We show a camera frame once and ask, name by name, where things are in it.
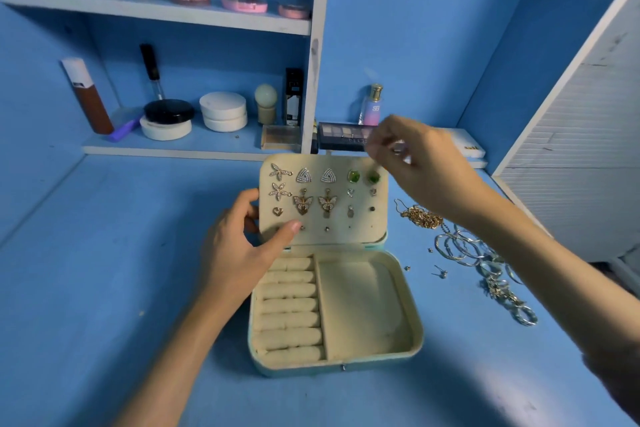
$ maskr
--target blue desk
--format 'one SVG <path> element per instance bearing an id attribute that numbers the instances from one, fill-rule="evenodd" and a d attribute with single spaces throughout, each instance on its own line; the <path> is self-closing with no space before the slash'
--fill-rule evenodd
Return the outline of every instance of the blue desk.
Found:
<path id="1" fill-rule="evenodd" d="M 0 424 L 112 419 L 188 302 L 206 228 L 257 185 L 259 166 L 87 156 L 0 250 Z M 395 197 L 410 204 L 392 183 Z M 387 249 L 411 267 L 425 327 L 416 358 L 267 379 L 249 358 L 245 304 L 205 361 L 181 425 L 634 425 L 524 286 L 513 289 L 540 318 L 532 328 L 483 294 L 474 269 L 428 253 L 435 230 L 393 209 Z"/>

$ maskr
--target jewelry box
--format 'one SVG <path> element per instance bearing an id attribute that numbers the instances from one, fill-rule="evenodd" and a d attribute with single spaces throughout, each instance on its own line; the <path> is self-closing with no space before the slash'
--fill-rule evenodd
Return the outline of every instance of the jewelry box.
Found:
<path id="1" fill-rule="evenodd" d="M 251 295 L 248 344 L 267 376 L 406 360 L 423 328 L 403 269 L 384 250 L 388 173 L 369 157 L 278 154 L 260 168 L 260 233 L 303 229 Z"/>

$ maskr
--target purple item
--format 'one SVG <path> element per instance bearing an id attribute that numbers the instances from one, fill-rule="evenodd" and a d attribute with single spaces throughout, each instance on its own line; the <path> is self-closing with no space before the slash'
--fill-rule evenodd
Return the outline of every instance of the purple item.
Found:
<path id="1" fill-rule="evenodd" d="M 116 130 L 111 132 L 107 137 L 111 142 L 120 142 L 134 129 L 140 126 L 140 117 L 129 120 L 124 125 L 119 126 Z"/>

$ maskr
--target black jar lid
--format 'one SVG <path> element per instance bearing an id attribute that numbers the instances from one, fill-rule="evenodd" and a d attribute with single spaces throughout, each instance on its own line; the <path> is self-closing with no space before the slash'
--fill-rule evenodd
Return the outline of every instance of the black jar lid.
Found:
<path id="1" fill-rule="evenodd" d="M 159 99 L 145 105 L 145 117 L 149 122 L 172 125 L 191 120 L 196 110 L 183 99 Z"/>

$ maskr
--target ring roll slot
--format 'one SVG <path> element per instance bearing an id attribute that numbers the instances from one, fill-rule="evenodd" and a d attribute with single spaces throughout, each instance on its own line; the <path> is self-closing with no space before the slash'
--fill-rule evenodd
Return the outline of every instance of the ring roll slot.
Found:
<path id="1" fill-rule="evenodd" d="M 288 366 L 290 364 L 314 363 L 323 360 L 324 348 L 322 346 L 300 346 L 299 348 L 287 348 L 286 350 L 269 351 L 260 358 L 266 366 Z"/>
<path id="2" fill-rule="evenodd" d="M 317 312 L 262 314 L 253 319 L 253 329 L 256 331 L 318 327 L 320 327 L 320 314 Z"/>
<path id="3" fill-rule="evenodd" d="M 262 278 L 263 284 L 311 284 L 316 281 L 312 271 L 269 271 Z"/>
<path id="4" fill-rule="evenodd" d="M 269 270 L 296 271 L 313 270 L 311 259 L 276 259 Z"/>
<path id="5" fill-rule="evenodd" d="M 262 331 L 253 336 L 256 350 L 284 350 L 296 346 L 316 346 L 322 344 L 320 328 L 292 328 Z"/>
<path id="6" fill-rule="evenodd" d="M 316 284 L 262 284 L 262 299 L 295 299 L 315 297 Z"/>
<path id="7" fill-rule="evenodd" d="M 267 299 L 261 302 L 262 314 L 278 312 L 315 312 L 318 310 L 318 299 Z"/>

